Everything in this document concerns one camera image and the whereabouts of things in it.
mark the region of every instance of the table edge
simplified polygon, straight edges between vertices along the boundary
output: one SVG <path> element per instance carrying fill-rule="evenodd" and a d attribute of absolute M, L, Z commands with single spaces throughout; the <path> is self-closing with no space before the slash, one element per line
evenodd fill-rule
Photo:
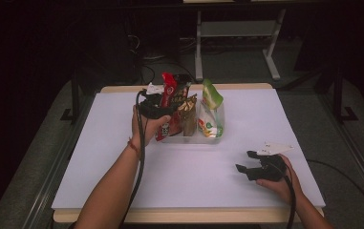
<path fill-rule="evenodd" d="M 321 207 L 317 211 L 324 216 Z M 77 221 L 80 209 L 54 211 L 55 222 Z M 289 208 L 160 208 L 130 209 L 127 223 L 277 223 L 287 222 Z"/>
<path fill-rule="evenodd" d="M 247 83 L 247 84 L 214 84 L 217 90 L 246 90 L 246 89 L 273 89 L 268 83 Z M 138 86 L 107 86 L 101 89 L 101 93 L 131 93 L 139 92 L 147 88 L 147 85 Z M 201 90 L 203 84 L 192 84 L 190 90 Z"/>

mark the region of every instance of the food package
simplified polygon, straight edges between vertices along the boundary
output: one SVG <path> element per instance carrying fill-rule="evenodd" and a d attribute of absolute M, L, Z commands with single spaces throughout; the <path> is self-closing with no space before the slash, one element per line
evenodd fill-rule
<path fill-rule="evenodd" d="M 206 137 L 220 137 L 224 127 L 218 115 L 217 108 L 224 98 L 217 92 L 209 79 L 203 81 L 203 101 L 198 113 L 199 130 Z"/>
<path fill-rule="evenodd" d="M 191 77 L 188 74 L 174 74 L 173 78 L 178 86 L 170 101 L 170 105 L 172 107 L 180 107 L 187 99 L 191 86 Z M 180 111 L 177 110 L 173 113 L 169 121 L 169 135 L 176 135 L 180 132 L 182 132 L 182 117 Z"/>
<path fill-rule="evenodd" d="M 172 97 L 176 92 L 178 84 L 173 78 L 173 74 L 171 73 L 163 73 L 161 76 L 163 78 L 163 94 L 161 96 L 161 107 L 170 107 Z M 169 135 L 169 123 L 170 122 L 166 122 L 158 128 L 155 137 L 157 141 L 163 140 Z"/>
<path fill-rule="evenodd" d="M 193 136 L 197 129 L 197 94 L 188 97 L 178 108 L 182 117 L 182 135 Z"/>

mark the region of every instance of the person's right hand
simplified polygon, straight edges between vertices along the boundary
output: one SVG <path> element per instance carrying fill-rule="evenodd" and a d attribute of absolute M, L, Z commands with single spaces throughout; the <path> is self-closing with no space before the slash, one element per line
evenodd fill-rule
<path fill-rule="evenodd" d="M 300 181 L 298 180 L 298 176 L 292 169 L 289 159 L 283 155 L 280 155 L 280 157 L 284 160 L 284 162 L 288 167 L 288 169 L 286 170 L 286 175 L 291 178 L 291 183 L 294 188 L 295 195 L 297 197 L 304 195 L 303 190 L 301 189 Z M 256 183 L 262 187 L 265 187 L 275 192 L 285 203 L 291 204 L 291 193 L 288 185 L 286 184 L 283 178 L 277 182 L 266 179 L 257 179 Z"/>
<path fill-rule="evenodd" d="M 164 123 L 168 122 L 170 120 L 170 115 L 164 115 L 158 119 L 149 119 L 145 116 L 141 116 L 142 121 L 142 128 L 145 132 L 145 146 L 149 144 L 149 141 L 151 138 L 155 135 L 155 132 L 157 129 L 163 125 Z M 132 117 L 132 139 L 134 145 L 136 145 L 138 148 L 140 148 L 140 139 L 139 139 L 139 125 L 138 125 L 138 119 L 137 119 L 137 108 L 134 105 L 133 108 L 133 117 Z"/>

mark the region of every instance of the clear plastic bin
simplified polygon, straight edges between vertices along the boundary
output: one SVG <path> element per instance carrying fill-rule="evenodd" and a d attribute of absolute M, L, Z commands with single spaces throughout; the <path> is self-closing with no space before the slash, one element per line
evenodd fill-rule
<path fill-rule="evenodd" d="M 197 101 L 196 104 L 196 116 L 198 116 L 198 112 L 200 110 L 201 101 Z M 193 136 L 183 136 L 182 132 L 177 135 L 167 136 L 161 142 L 163 143 L 177 143 L 177 144 L 217 144 L 223 138 L 225 133 L 225 111 L 224 111 L 224 103 L 221 104 L 220 107 L 217 108 L 218 118 L 220 120 L 221 125 L 223 126 L 223 134 L 219 137 L 206 137 L 202 131 L 199 129 L 199 125 L 196 125 L 196 132 Z"/>

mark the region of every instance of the human arm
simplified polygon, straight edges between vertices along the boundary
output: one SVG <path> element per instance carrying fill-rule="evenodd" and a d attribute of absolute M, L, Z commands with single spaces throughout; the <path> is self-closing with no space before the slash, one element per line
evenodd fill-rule
<path fill-rule="evenodd" d="M 300 181 L 295 171 L 292 169 L 289 159 L 283 155 L 280 157 L 284 160 L 288 166 L 286 175 L 291 178 L 291 183 L 296 196 L 295 209 L 298 217 L 301 219 L 303 225 L 307 229 L 328 229 L 333 228 L 331 224 L 321 216 L 321 214 L 312 205 L 310 200 L 305 196 L 301 188 Z M 274 182 L 265 179 L 258 179 L 256 183 L 260 186 L 268 188 L 269 190 L 275 192 L 284 202 L 291 203 L 291 195 L 288 185 L 283 179 Z"/>
<path fill-rule="evenodd" d="M 145 144 L 154 136 L 160 125 L 168 122 L 170 116 L 159 119 L 141 117 L 142 127 L 146 126 Z M 130 142 L 140 152 L 139 125 L 136 108 L 132 118 L 132 137 Z M 118 159 L 96 185 L 84 204 L 75 228 L 118 228 L 126 214 L 134 178 L 139 164 L 139 155 L 131 144 L 125 146 Z"/>

